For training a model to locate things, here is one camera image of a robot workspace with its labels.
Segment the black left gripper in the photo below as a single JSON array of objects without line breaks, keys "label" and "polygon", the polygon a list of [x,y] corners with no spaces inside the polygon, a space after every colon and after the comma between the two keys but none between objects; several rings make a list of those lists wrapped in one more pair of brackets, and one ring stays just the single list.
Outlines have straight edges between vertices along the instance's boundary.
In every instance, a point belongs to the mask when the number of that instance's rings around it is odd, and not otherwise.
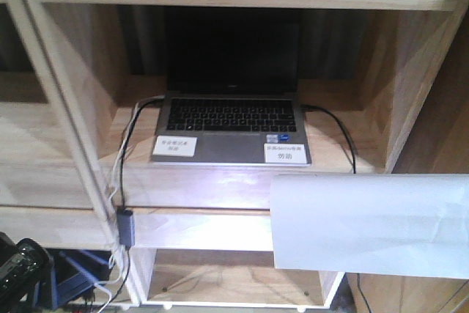
[{"label": "black left gripper", "polygon": [[49,253],[37,242],[14,243],[1,232],[1,298],[22,298],[50,267]]}]

